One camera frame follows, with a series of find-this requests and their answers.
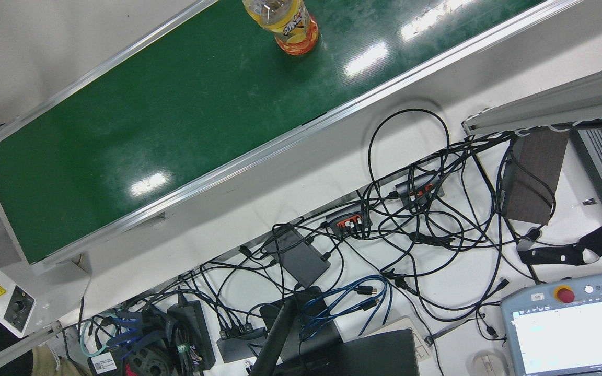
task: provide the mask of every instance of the cable tie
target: cable tie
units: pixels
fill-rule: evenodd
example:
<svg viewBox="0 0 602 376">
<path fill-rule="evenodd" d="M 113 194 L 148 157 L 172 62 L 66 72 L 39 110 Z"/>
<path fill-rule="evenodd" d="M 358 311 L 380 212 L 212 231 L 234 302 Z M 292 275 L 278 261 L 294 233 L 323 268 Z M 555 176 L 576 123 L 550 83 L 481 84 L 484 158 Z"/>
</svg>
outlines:
<svg viewBox="0 0 602 376">
<path fill-rule="evenodd" d="M 547 128 L 550 128 L 552 131 L 559 132 L 559 133 L 560 132 L 568 132 L 568 131 L 570 131 L 570 129 L 558 129 L 558 128 L 554 128 L 551 125 L 548 125 Z"/>
</svg>

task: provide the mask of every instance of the computer mouse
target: computer mouse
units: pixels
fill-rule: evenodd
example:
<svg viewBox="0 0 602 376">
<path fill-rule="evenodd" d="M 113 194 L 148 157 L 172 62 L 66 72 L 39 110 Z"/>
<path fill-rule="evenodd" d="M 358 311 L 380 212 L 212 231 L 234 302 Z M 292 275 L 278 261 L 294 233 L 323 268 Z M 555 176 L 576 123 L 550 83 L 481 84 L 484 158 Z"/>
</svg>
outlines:
<svg viewBox="0 0 602 376">
<path fill-rule="evenodd" d="M 473 357 L 471 376 L 508 376 L 508 363 L 502 354 L 479 352 Z"/>
</svg>

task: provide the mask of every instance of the blue cable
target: blue cable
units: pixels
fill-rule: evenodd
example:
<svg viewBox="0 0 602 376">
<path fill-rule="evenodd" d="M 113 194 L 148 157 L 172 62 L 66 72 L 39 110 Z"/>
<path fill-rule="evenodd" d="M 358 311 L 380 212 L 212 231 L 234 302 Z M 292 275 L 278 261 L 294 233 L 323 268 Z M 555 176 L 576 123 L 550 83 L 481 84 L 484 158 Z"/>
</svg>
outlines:
<svg viewBox="0 0 602 376">
<path fill-rule="evenodd" d="M 88 327 L 88 325 L 83 325 L 83 327 L 80 329 L 80 336 L 79 336 L 79 344 L 80 344 L 80 352 L 83 353 L 83 355 L 85 355 L 88 358 L 91 357 L 95 357 L 97 355 L 101 355 L 101 353 L 107 348 L 106 343 L 102 345 L 102 347 L 100 349 L 97 350 L 97 352 L 94 353 L 90 353 L 87 350 L 87 347 L 85 347 L 85 329 Z M 113 329 L 110 333 L 111 336 L 115 335 L 115 331 L 117 331 L 117 327 L 115 325 L 113 325 Z"/>
<path fill-rule="evenodd" d="M 338 312 L 335 314 L 331 313 L 331 310 L 334 309 L 341 302 L 341 300 L 343 298 L 347 297 L 350 292 L 355 291 L 355 289 L 358 286 L 360 286 L 362 283 L 365 283 L 366 281 L 373 281 L 373 280 L 379 281 L 380 283 L 383 284 L 383 288 L 380 289 L 380 292 L 366 298 L 365 300 L 362 300 L 361 302 L 359 302 L 355 305 L 352 305 L 351 307 L 348 307 L 347 309 L 342 310 L 341 312 Z M 361 336 L 361 334 L 364 333 L 364 331 L 366 330 L 366 327 L 371 322 L 371 320 L 373 319 L 375 314 L 378 312 L 380 307 L 382 307 L 382 305 L 385 301 L 385 298 L 387 298 L 388 291 L 389 291 L 389 300 L 387 302 L 387 312 L 385 312 L 385 318 L 383 319 L 383 325 L 384 325 L 387 321 L 387 317 L 389 316 L 389 312 L 391 310 L 392 287 L 391 287 L 391 285 L 389 285 L 389 283 L 387 283 L 387 280 L 384 277 L 380 276 L 379 274 L 373 274 L 371 276 L 366 276 L 366 277 L 356 280 L 353 283 L 350 283 L 346 286 L 328 290 L 327 292 L 322 293 L 319 297 L 309 300 L 308 302 L 306 302 L 306 304 L 303 305 L 303 307 L 301 307 L 301 315 L 303 315 L 303 317 L 305 317 L 308 322 L 303 324 L 303 327 L 301 328 L 301 332 L 299 333 L 299 340 L 301 340 L 301 341 L 309 340 L 309 339 L 313 338 L 315 335 L 317 335 L 317 333 L 319 333 L 319 331 L 323 327 L 325 327 L 327 324 L 331 323 L 337 317 L 356 312 L 358 310 L 361 310 L 367 304 L 376 302 L 375 309 L 373 309 L 370 316 L 366 320 L 366 323 L 364 324 L 364 326 L 361 328 L 361 331 L 359 332 L 359 335 Z M 339 296 L 337 298 L 335 298 L 331 304 L 327 305 L 327 307 L 324 310 L 322 310 L 322 312 L 319 312 L 318 314 L 315 314 L 315 315 L 307 314 L 308 310 L 311 309 L 311 307 L 313 307 L 313 305 L 317 304 L 317 302 L 323 301 L 323 300 L 325 300 L 325 298 L 332 297 L 334 295 L 339 295 Z"/>
</svg>

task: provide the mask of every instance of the control box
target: control box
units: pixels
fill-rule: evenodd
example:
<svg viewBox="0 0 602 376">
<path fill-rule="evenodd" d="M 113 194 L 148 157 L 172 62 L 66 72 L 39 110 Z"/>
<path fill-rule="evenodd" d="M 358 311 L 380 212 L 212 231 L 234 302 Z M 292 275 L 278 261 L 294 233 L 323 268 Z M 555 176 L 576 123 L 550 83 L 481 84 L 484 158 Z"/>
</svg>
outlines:
<svg viewBox="0 0 602 376">
<path fill-rule="evenodd" d="M 90 276 L 72 262 L 35 275 L 26 262 L 0 269 L 0 323 L 18 338 L 79 307 Z"/>
<path fill-rule="evenodd" d="M 501 314 L 516 376 L 602 374 L 602 274 L 519 290 Z"/>
</svg>

